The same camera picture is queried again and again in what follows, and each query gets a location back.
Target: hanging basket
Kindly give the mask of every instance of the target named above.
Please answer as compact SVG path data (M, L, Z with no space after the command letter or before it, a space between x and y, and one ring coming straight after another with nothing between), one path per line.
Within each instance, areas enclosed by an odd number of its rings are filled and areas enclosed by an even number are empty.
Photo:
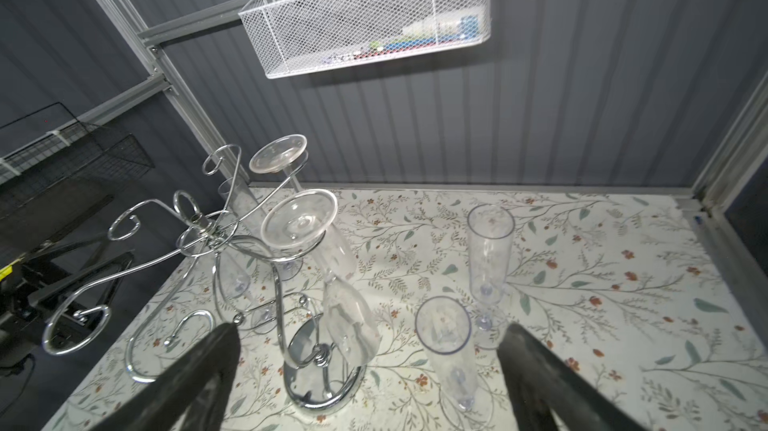
M251 0L239 13L266 77L473 46L491 0Z

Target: metal scroll stand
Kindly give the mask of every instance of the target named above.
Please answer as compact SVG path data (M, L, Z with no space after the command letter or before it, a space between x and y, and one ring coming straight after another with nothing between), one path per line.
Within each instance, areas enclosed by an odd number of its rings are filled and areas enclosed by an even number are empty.
M286 142L287 138L291 138L292 141ZM294 146L296 143L300 146L300 151L296 153L297 149ZM269 156L272 153L272 161L287 161L286 165L280 169L274 171L283 170L286 174L285 179L277 186L269 195L267 195L261 203L254 207L254 209L247 212L244 216L238 216L230 206L230 199L233 193L230 193L225 200L224 208L211 212L208 214L202 213L197 205L197 202L187 192L177 191L174 193L173 204L171 208L158 199L148 199L140 202L137 205L129 208L122 215L120 215L109 228L108 236L113 241L120 241L128 239L136 234L140 228L140 221L133 213L142 206L154 203L161 206L164 210L174 215L177 219L187 225L187 229L181 233L176 240L176 249L160 256L147 263L142 263L138 266L131 267L125 271L111 274L107 277L102 277L96 281L85 284L72 295L65 300L61 306L53 313L51 318L46 324L43 332L42 346L46 352L52 355L63 355L72 353L78 349L81 349L92 340L94 340L102 330L104 330L107 322L110 318L110 308L107 305L100 305L90 309L77 311L73 314L75 319L87 319L87 316L92 313L101 312L101 321L94 331L89 334L80 343L77 343L69 348L55 348L52 342L54 336L54 329L56 323L62 317L64 311L66 311L70 305L88 289L98 286L102 283L106 283L120 277L127 276L131 273L141 271L148 267L151 267L157 263L167 260L179 253L192 257L193 261L187 268L182 278L176 283L176 285L168 293L168 296L158 305L155 310L150 313L147 319L138 327L136 332L128 341L126 347L125 363L129 375L135 381L140 383L151 383L155 381L157 376L150 376L141 373L133 365L133 347L138 336L146 329L149 322L152 321L158 314L159 310L165 308L165 305L172 297L187 283L187 278L190 272L197 265L200 257L213 253L214 254L214 266L212 269L212 279L214 280L214 304L218 314L221 316L219 304L216 297L216 289L220 291L220 273L221 270L221 252L226 247L237 250L248 256L255 257L266 263L270 263L272 267L274 284L275 284L275 299L264 303L258 307L243 311L238 311L235 314L233 322L241 330L254 330L260 327L268 326L270 323L276 322L277 330L277 343L280 347L280 352L283 354L285 360L285 366L283 367L283 379L285 382L285 388L289 397L293 402L306 411L311 413L329 414L340 409L357 391L364 375L365 367L355 367L349 369L346 361L342 358L338 349L332 344L332 340L327 332L320 326L320 320L322 318L321 313L317 313L313 308L309 297L303 293L289 293L283 296L282 280L278 273L277 265L280 263L289 263L302 259L308 253L311 253L325 237L325 233L320 235L320 238L312 243L307 249L301 250L298 253L294 253L290 256L276 256L259 238L246 235L236 234L239 229L239 224L250 215L254 214L256 210L262 208L280 189L286 186L289 182L293 184L294 188L300 189L298 181L296 180L296 173L298 173L304 165L307 163L308 154L305 151L306 138L301 135L293 135L290 137L284 137L278 139L269 145L262 148L259 154ZM226 156L232 156L233 152L236 156L235 176L233 177L233 187L237 183L238 171L240 170L240 159L242 151L237 145L225 145L222 146L213 153L211 153L203 163L203 173L205 175L213 175L219 170L221 163ZM209 163L214 163L211 169L206 169ZM251 169L258 168L258 163L254 164L254 160L250 163ZM181 208L181 198L185 198L189 205L194 210L192 215L187 215ZM121 236L115 236L115 230L122 221L127 218L134 223L133 228L126 234ZM292 307L289 310L285 309L283 305L284 297L297 297L298 306ZM286 343L286 331L283 315L296 310L306 310L310 315L310 320L306 321L296 335L290 341ZM261 319L255 323L251 323L251 327L244 327L245 314L253 312L254 316L260 316ZM197 310L187 314L177 325L174 332L165 340L164 345L171 345L176 339L179 332L184 328L184 325L192 317L205 317L208 321L209 328L212 330L215 324L214 316L207 310Z

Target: floral pattern surface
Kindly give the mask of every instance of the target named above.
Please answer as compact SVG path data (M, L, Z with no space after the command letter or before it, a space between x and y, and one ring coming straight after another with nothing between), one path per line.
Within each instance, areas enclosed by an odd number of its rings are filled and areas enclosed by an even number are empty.
M336 224L358 259L350 282L364 294L383 340L360 391L344 409L305 417L283 391L274 331L241 332L242 350L223 429L450 429L456 421L414 334L426 298L445 294L474 311L468 292L466 215L505 206L517 222L502 309L572 370L648 429L768 429L768 359L719 272L672 198L662 196L341 190ZM45 429L87 429L142 384L124 370L126 342L181 278L164 284ZM137 368L159 373L207 331L190 320L176 347L161 343L190 311L215 312L210 258L160 310L134 350ZM248 299L274 296L267 268L227 254L246 270ZM286 291L322 296L311 259ZM224 309L225 319L232 315ZM294 313L296 329L305 318ZM475 349L489 422L514 415L494 353Z

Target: chrome ring holder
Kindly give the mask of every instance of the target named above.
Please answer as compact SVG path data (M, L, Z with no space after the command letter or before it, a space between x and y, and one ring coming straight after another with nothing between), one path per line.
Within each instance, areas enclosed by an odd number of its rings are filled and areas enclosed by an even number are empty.
M225 159L225 152L227 152L227 155L229 156L232 156L232 152L235 152L236 164L232 181L232 186L234 187L236 180L240 178L238 175L240 173L240 159L242 157L242 150L237 145L229 144L221 146L208 155L203 163L203 173L207 176L211 176L219 171L219 168ZM101 312L101 320L98 322L93 332L80 343L76 343L67 348L56 348L53 346L52 338L56 323L83 292L100 284L147 269L181 253L184 256L193 258L191 264L188 266L184 275L182 275L179 281L171 288L163 301L149 313L134 331L133 335L129 338L128 345L125 349L125 367L128 371L128 375L134 381L139 383L154 382L158 376L142 373L135 367L133 362L134 345L139 336L146 330L148 324L158 316L160 310L165 309L166 305L173 299L174 295L187 284L190 273L195 269L199 258L209 253L214 253L214 266L211 270L211 279L213 282L214 307L219 318L222 321L227 321L220 307L218 297L220 293L225 305L236 311L232 321L240 330L257 330L258 328L263 328L273 323L276 324L277 343L280 347L283 359L285 360L283 367L284 384L288 396L293 400L294 404L310 413L329 414L340 409L360 387L360 382L362 381L365 372L365 366L349 369L349 365L343 359L340 352L338 352L338 350L334 352L336 347L332 343L332 340L330 340L327 331L324 331L320 324L322 313L317 312L312 298L306 296L304 293L297 292L283 295L283 282L277 271L277 265L300 261L308 253L311 253L312 250L322 242L325 233L323 232L320 238L307 249L290 256L273 256L271 255L272 253L269 248L264 245L259 238L245 234L236 234L240 228L239 224L244 219L254 214L256 210L262 208L264 204L277 192L283 189L283 187L290 183L295 190L301 190L301 186L296 180L296 174L306 165L308 158L309 155L306 150L302 150L300 156L296 159L296 162L292 162L287 167L283 168L282 171L284 171L286 175L285 179L283 179L283 181L257 206L242 217L238 216L230 206L230 199L233 193L230 193L226 197L222 209L207 214L204 214L200 210L197 202L189 193L181 190L174 193L174 206L172 208L158 199L148 199L126 210L123 214L118 216L109 227L107 235L112 241L122 241L136 234L141 226L141 222L139 218L134 215L134 212L150 203L160 206L178 220L182 221L187 225L187 229L185 229L176 240L176 249L173 251L155 258L152 261L139 264L138 266L87 283L77 291L73 292L72 295L57 308L46 323L42 339L43 349L45 349L47 353L55 356L73 353L91 343L91 341L104 330L111 314L109 306L100 305L90 309L76 311L72 314L75 319L84 321L85 317L89 314ZM214 163L214 165L212 168L207 169L209 163ZM187 213L182 210L182 198L192 207L192 215L187 215ZM128 233L119 236L116 235L116 229L126 218L131 221L134 226ZM254 251L254 249L247 246L247 244L251 246L256 245L258 248L264 250L264 253ZM221 291L220 278L220 257L221 251L225 246L270 264L274 278L274 300L245 310L238 309L231 302L226 300L224 293ZM297 305L286 310L283 303L284 298L295 299ZM290 340L290 343L286 343L285 320L283 316L299 310L306 311L306 315L308 315L310 319L301 325L293 339ZM262 322L259 322L256 325L246 326L246 315L249 313L254 313L252 316L260 315L260 313L262 316L266 316L265 313L268 313L270 317L262 320ZM181 319L173 333L164 340L163 345L165 347L173 345L178 334L187 322L194 317L205 318L208 332L214 329L216 324L214 315L207 310L195 310Z

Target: yellow label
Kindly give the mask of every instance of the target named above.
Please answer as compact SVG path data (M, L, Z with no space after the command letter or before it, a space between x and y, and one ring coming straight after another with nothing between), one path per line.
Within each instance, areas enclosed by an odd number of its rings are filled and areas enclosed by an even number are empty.
M8 276L10 273L13 272L13 265L16 263L18 263L18 260L14 261L13 263L10 263L8 266L0 270L0 281L2 281L3 278L5 278L6 276Z

